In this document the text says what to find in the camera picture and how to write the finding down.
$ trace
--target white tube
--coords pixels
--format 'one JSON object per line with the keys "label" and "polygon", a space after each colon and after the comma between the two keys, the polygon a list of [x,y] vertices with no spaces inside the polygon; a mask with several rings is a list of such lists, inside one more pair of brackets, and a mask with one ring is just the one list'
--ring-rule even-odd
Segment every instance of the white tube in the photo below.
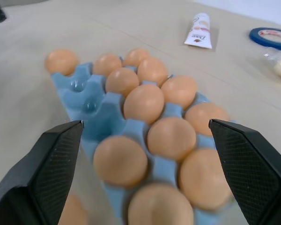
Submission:
{"label": "white tube", "polygon": [[206,13],[195,15],[192,27],[184,44],[212,49],[210,40],[210,20]]}

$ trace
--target table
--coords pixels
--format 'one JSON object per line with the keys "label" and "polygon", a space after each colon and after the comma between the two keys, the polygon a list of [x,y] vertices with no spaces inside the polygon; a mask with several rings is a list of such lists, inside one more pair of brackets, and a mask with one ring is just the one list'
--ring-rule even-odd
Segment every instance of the table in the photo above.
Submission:
{"label": "table", "polygon": [[[281,26],[190,0],[49,0],[4,10],[0,180],[45,130],[68,120],[44,69],[45,56],[56,48],[75,51],[81,63],[106,52],[125,56],[132,48],[146,48],[171,74],[195,78],[211,101],[258,130],[281,153],[281,78],[262,60],[264,48],[248,38],[253,28]],[[200,12],[210,15],[212,50],[183,44]],[[238,207],[223,220],[245,223]]]}

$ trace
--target empty egg cup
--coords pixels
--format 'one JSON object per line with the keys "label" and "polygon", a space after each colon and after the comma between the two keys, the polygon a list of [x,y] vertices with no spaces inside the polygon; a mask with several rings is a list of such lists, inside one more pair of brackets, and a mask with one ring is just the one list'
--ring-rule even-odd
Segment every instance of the empty egg cup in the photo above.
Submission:
{"label": "empty egg cup", "polygon": [[[115,216],[121,219],[122,224],[126,224],[127,208],[132,195],[144,185],[152,182],[166,182],[178,188],[179,165],[174,160],[152,155],[148,151],[146,138],[150,126],[140,120],[125,120],[122,113],[125,98],[117,93],[106,93],[106,77],[92,75],[92,67],[92,63],[85,63],[78,65],[71,77],[63,76],[61,73],[54,73],[51,76],[58,96],[70,119],[84,120],[81,146],[91,162],[97,145],[111,135],[125,135],[135,140],[144,149],[149,161],[149,172],[145,180],[137,187],[115,187],[102,182]],[[137,72],[135,67],[127,68]],[[179,105],[166,103],[160,119],[165,117],[182,118],[190,107],[202,102],[210,101],[200,92],[197,92],[193,103],[185,111]],[[215,149],[213,138],[205,135],[197,135],[196,146],[197,148]],[[194,224],[219,224],[221,212],[228,206],[229,203],[217,212],[194,209]]]}

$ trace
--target blue egg carton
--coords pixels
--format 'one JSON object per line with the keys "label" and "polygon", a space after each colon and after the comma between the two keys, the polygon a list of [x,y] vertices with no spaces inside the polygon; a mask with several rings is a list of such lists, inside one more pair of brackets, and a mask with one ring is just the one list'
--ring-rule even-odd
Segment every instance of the blue egg carton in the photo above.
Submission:
{"label": "blue egg carton", "polygon": [[[117,93],[106,93],[106,77],[93,75],[92,67],[92,63],[81,64],[77,66],[73,76],[66,77],[61,73],[54,73],[52,80],[70,119],[84,120],[81,145],[91,162],[97,145],[111,135],[130,137],[138,142],[146,152],[150,173],[137,187],[128,189],[102,182],[102,187],[110,200],[115,216],[122,220],[122,224],[126,224],[127,207],[132,195],[139,188],[154,181],[167,182],[177,187],[178,164],[173,160],[154,156],[148,151],[146,137],[150,126],[140,120],[125,120],[122,113],[125,98]],[[128,68],[137,72],[135,67]],[[210,101],[197,92],[190,107],[202,102]],[[185,111],[179,105],[166,103],[160,118],[173,116],[182,118]],[[210,136],[197,135],[196,146],[215,148],[215,143]],[[225,207],[217,212],[194,209],[195,225],[218,225],[223,210]]]}

